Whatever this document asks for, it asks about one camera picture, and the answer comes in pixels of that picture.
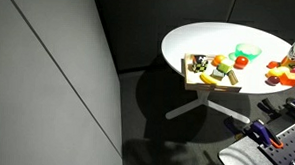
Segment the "yellow toy banana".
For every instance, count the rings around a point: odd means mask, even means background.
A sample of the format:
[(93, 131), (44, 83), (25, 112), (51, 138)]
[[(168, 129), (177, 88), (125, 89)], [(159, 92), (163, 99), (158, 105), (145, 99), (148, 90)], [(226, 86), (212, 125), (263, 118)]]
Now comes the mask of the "yellow toy banana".
[(216, 85), (218, 85), (218, 84), (220, 83), (217, 79), (215, 79), (215, 78), (213, 78), (212, 76), (207, 75), (207, 74), (205, 74), (205, 73), (202, 73), (202, 74), (200, 75), (200, 78), (201, 78), (206, 84), (216, 84)]

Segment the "yellow toy lemon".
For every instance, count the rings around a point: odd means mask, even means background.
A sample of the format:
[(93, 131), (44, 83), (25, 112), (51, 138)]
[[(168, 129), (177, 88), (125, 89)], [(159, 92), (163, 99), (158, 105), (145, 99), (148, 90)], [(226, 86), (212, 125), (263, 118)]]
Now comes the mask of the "yellow toy lemon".
[(279, 67), (275, 67), (272, 68), (268, 71), (268, 73), (266, 74), (266, 77), (269, 78), (271, 76), (281, 76), (283, 73), (289, 73), (290, 70), (288, 67), (286, 66), (279, 66)]

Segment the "purple clamp near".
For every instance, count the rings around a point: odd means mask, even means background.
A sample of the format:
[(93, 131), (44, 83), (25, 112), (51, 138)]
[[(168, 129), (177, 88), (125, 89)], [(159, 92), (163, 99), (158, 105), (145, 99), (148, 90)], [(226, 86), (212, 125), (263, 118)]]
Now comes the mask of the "purple clamp near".
[(264, 147), (274, 146), (275, 148), (282, 148), (284, 146), (283, 142), (260, 119), (240, 127), (237, 124), (237, 119), (228, 117), (224, 120), (224, 124), (238, 140), (243, 137), (249, 137)]

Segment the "green translucent bowl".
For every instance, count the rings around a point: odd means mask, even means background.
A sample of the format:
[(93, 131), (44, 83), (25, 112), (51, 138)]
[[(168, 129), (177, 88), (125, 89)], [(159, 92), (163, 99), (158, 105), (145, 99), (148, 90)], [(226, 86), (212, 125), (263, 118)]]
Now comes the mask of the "green translucent bowl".
[(262, 49), (252, 44), (238, 44), (235, 47), (235, 55), (246, 57), (250, 61), (254, 61), (262, 52)]

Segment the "black patterned soft cube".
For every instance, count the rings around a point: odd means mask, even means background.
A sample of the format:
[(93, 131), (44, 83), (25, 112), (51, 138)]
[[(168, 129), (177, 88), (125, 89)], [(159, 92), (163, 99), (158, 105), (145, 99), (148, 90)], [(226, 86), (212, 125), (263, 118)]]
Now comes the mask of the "black patterned soft cube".
[(195, 55), (192, 60), (192, 69), (194, 73), (203, 72), (207, 68), (207, 57), (205, 55)]

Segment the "purple clamp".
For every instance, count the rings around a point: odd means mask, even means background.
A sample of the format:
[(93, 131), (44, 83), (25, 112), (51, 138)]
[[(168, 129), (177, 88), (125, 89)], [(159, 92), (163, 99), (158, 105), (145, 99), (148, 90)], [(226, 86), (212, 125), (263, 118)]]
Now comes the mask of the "purple clamp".
[(238, 140), (243, 137), (249, 137), (264, 147), (274, 146), (275, 148), (282, 148), (284, 146), (283, 142), (260, 119), (240, 127), (237, 124), (237, 119), (228, 117), (224, 120), (224, 124)]
[(284, 115), (295, 120), (295, 98), (287, 98), (285, 104), (278, 108), (275, 108), (271, 101), (266, 98), (258, 103), (258, 108), (265, 112), (271, 120), (275, 120)]

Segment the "grey-green toy block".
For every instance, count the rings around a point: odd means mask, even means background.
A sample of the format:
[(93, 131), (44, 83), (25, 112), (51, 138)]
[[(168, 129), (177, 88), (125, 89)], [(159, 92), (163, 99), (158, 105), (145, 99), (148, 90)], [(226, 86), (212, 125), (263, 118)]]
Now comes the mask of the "grey-green toy block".
[(212, 71), (212, 73), (211, 73), (211, 76), (212, 76), (213, 78), (215, 78), (216, 80), (221, 81), (221, 80), (223, 80), (223, 78), (225, 77), (225, 74), (222, 73), (222, 72), (220, 72), (220, 71), (218, 71), (217, 69), (214, 69), (214, 70)]

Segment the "orange toy fruit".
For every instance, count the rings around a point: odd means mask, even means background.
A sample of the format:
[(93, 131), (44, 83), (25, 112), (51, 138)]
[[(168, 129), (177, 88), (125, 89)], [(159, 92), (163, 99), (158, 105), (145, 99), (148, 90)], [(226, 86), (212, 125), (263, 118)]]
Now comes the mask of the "orange toy fruit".
[(216, 55), (211, 64), (217, 67), (223, 59), (225, 59), (224, 55)]

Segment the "purple clamp far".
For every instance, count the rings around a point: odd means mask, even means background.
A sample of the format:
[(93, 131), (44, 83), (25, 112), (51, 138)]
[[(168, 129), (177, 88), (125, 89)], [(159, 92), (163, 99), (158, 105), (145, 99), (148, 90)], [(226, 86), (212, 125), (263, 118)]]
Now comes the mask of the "purple clamp far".
[(275, 120), (284, 115), (295, 120), (295, 98), (287, 98), (285, 104), (278, 108), (275, 108), (271, 101), (266, 98), (258, 103), (258, 108), (265, 112), (271, 120)]

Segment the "wooden tray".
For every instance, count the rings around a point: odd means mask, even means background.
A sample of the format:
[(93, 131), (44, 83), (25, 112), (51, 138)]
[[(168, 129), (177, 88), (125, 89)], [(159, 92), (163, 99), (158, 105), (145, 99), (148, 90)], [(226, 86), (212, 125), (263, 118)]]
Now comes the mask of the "wooden tray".
[(184, 73), (185, 77), (185, 83), (184, 87), (188, 90), (193, 90), (193, 91), (216, 91), (216, 92), (239, 92), (242, 89), (242, 83), (241, 80), (239, 79), (237, 72), (233, 68), (233, 62), (230, 61), (230, 59), (223, 59), (221, 63), (227, 63), (227, 64), (232, 64), (232, 69), (238, 79), (238, 83), (235, 85), (231, 85), (231, 82), (228, 77), (228, 73), (224, 73), (225, 77), (223, 80), (219, 81), (220, 83), (217, 84), (206, 84), (201, 78), (200, 75), (202, 73), (205, 73), (207, 75), (211, 76), (211, 73), (214, 69), (217, 70), (218, 66), (213, 66), (211, 62), (215, 58), (215, 55), (205, 55), (207, 57), (207, 68), (203, 72), (198, 72), (194, 73), (192, 69), (192, 61), (193, 61), (193, 56), (196, 54), (194, 53), (186, 53), (184, 59), (182, 60), (182, 71)]

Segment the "white round table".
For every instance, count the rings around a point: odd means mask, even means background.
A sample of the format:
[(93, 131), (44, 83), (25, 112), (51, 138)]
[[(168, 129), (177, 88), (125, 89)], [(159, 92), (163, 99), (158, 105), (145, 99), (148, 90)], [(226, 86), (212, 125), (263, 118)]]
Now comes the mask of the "white round table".
[(162, 40), (161, 50), (172, 70), (184, 77), (182, 61), (186, 53), (229, 54), (238, 43), (254, 44), (263, 50), (249, 67), (240, 71), (242, 89), (239, 92), (195, 91), (197, 99), (169, 111), (165, 114), (167, 119), (172, 120), (187, 111), (205, 105), (237, 119), (240, 123), (248, 124), (250, 122), (248, 117), (209, 100), (209, 94), (216, 92), (220, 97), (227, 93), (267, 95), (289, 90), (285, 85), (268, 86), (264, 82), (264, 73), (265, 65), (275, 57), (282, 58), (289, 50), (290, 44), (260, 29), (234, 23), (191, 23), (170, 31)]

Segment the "green toy block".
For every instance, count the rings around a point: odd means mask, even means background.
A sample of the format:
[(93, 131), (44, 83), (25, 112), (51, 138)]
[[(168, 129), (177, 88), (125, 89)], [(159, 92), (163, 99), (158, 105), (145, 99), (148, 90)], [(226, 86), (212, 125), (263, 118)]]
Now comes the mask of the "green toy block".
[(222, 73), (228, 73), (232, 69), (232, 64), (221, 63), (218, 65), (217, 69)]

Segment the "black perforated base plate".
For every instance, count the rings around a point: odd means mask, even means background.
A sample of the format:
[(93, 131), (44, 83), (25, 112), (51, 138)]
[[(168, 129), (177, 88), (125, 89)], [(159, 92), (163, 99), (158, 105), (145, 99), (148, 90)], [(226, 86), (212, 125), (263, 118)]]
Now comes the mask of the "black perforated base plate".
[(295, 165), (295, 124), (282, 131), (277, 137), (283, 142), (281, 148), (274, 145), (268, 147), (260, 145), (259, 150), (274, 165)]

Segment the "orange toy block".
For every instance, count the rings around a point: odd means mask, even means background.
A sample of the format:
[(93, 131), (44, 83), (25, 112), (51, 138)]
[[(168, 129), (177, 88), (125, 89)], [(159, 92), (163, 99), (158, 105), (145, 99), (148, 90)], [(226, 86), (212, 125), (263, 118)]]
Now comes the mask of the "orange toy block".
[(295, 73), (283, 73), (280, 76), (280, 83), (285, 86), (295, 85)]

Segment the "small red toy piece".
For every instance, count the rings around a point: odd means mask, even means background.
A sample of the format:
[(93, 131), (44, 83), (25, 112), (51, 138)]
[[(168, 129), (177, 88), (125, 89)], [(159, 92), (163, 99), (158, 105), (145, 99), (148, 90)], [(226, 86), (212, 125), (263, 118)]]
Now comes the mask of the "small red toy piece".
[(279, 66), (280, 66), (280, 62), (271, 61), (268, 63), (267, 68), (272, 69), (272, 68), (279, 67)]

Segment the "brown toy bar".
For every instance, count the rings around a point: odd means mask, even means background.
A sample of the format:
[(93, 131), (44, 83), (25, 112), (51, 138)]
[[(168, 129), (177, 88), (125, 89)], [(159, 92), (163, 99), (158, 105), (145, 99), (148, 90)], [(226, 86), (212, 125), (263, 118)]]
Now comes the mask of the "brown toy bar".
[(235, 84), (237, 84), (239, 82), (238, 79), (237, 79), (237, 76), (236, 76), (236, 74), (235, 74), (235, 72), (233, 70), (230, 70), (228, 72), (228, 77), (229, 77), (229, 80), (231, 82), (231, 85), (235, 85)]

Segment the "dark purple toy plum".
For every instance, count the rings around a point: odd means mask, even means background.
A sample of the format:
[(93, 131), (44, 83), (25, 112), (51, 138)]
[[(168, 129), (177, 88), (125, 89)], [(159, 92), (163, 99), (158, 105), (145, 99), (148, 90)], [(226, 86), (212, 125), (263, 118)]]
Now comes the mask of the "dark purple toy plum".
[(277, 85), (280, 82), (280, 78), (278, 76), (271, 76), (266, 80), (266, 83), (272, 86)]

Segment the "red toy tomato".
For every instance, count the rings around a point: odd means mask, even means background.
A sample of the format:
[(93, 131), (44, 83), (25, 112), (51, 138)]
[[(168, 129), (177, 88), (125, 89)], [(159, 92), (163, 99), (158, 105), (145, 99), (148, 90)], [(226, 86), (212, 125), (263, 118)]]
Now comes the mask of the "red toy tomato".
[(234, 62), (234, 67), (239, 69), (244, 69), (249, 62), (249, 59), (244, 56), (238, 56)]

